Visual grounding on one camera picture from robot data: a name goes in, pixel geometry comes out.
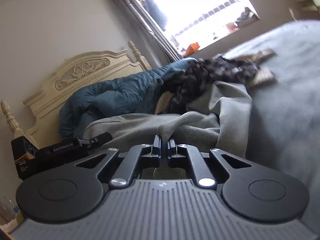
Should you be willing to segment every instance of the mattress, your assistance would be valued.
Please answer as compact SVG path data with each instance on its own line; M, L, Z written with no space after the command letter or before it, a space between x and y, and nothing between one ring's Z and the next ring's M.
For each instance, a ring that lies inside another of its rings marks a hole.
M320 233L320 21L287 23L231 49L225 57L273 49L263 63L277 83L252 96L248 159L289 174L309 189L302 221Z

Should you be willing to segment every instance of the black device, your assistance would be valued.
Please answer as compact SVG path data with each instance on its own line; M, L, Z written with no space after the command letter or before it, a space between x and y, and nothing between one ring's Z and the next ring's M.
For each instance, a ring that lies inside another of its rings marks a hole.
M41 171L89 156L88 151L110 140L112 136L106 132L90 140L66 138L60 143L37 149L24 136L20 136L11 141L11 146L18 176L25 180Z
M317 236L303 225L308 190L299 180L220 149L202 153L173 139L162 145L109 148L26 179L16 193L28 218L24 239L296 239ZM142 179L168 166L187 179Z

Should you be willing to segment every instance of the gray fabric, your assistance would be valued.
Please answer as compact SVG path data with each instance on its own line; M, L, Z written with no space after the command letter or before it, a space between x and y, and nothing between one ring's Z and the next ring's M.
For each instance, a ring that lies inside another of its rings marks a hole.
M249 91L252 116L246 156L302 181L310 202L302 221L320 233L320 22L288 23L224 56L273 49L263 63L277 83Z
M251 111L250 96L243 85L224 82L215 82L209 92L205 93L207 100L201 98L201 104L197 101L189 104L190 109L196 108L199 112L204 109L207 113L209 109L208 115L196 111L183 115L123 114L91 123L84 138L109 132L113 140L106 143L103 149L115 147L126 152L137 144L151 144L154 136L159 134L164 141L173 136L176 143L194 145L203 152L218 147L245 157Z
M156 52L159 60L164 65L167 65L173 61L177 61L181 58L178 51L164 36L162 30L154 19L148 14L137 0L116 0L121 9L126 11L131 18L132 23L141 30L141 33L149 41L149 45Z

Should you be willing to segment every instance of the bedpost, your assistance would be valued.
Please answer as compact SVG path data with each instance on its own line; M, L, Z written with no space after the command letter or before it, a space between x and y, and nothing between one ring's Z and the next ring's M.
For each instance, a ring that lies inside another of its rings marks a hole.
M133 55L136 57L137 61L140 62L144 71L151 70L151 66L149 65L147 59L141 55L141 53L136 48L136 45L132 41L128 41L129 48L132 50Z
M7 119L7 123L10 127L10 130L13 132L14 138L25 136L24 132L22 131L18 122L16 121L15 117L11 114L8 103L4 100L1 100L1 109L2 109L2 113L5 115Z

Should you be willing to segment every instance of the triangular cutout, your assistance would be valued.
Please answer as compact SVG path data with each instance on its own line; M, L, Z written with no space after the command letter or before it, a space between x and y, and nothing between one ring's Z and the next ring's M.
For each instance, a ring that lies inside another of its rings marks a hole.
M87 168L87 169L93 169L95 166L97 166L103 159L106 157L107 154L103 153L98 156L95 156L87 161L84 161L82 163L78 163L77 167Z
M228 163L229 165L234 168L234 169L241 169L241 168L248 168L248 167L251 167L250 164L248 163L245 163L245 162L242 162L238 159L235 159L229 155L226 155L226 154L222 154L221 155Z

